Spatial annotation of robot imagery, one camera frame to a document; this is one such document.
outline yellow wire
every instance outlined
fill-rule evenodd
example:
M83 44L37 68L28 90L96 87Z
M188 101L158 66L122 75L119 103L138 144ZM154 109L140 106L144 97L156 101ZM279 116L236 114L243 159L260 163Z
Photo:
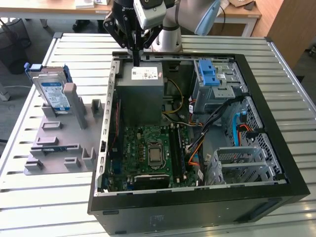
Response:
M172 84L174 84L174 86L175 86L175 87L178 89L178 91L180 92L180 95L181 95L181 105L180 105L180 107L179 107L178 109L176 109L176 110L163 111L163 112L162 112L163 114L173 114L173 113L179 111L179 110L182 108L182 105L183 105L183 95L182 95L182 92L181 92L180 88L178 87L178 85L177 85L173 80L171 80L171 79L168 79L168 80L171 81Z

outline metal table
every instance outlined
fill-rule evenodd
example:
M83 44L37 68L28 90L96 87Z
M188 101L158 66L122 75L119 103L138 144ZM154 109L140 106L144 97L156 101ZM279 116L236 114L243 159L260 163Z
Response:
M263 38L183 36L185 52L244 54L311 194L251 224L196 228L155 235L316 236L316 108L273 43ZM105 101L112 51L107 35L63 34L44 65L66 63L84 101ZM0 233L13 236L106 236L87 212L91 172L25 176L24 164L43 116L33 86L0 159Z

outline open computer tower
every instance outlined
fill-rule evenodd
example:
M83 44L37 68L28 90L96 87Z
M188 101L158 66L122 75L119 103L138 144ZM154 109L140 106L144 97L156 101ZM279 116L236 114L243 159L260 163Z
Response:
M243 55L114 53L88 213L108 234L254 222L309 190Z

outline green motherboard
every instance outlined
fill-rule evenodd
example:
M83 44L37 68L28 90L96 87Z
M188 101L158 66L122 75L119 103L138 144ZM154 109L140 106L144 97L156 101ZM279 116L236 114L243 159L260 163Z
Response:
M185 172L182 182L173 179L168 126L125 127L120 175L114 178L116 191L132 190L130 178L142 174L170 176L169 188L195 186L193 170ZM189 144L188 129L179 127L183 147Z

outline cardboard box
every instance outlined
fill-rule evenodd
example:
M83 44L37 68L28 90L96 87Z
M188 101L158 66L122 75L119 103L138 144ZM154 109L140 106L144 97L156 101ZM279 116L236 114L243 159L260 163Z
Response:
M229 0L229 2L235 7L244 6L252 1L253 0Z

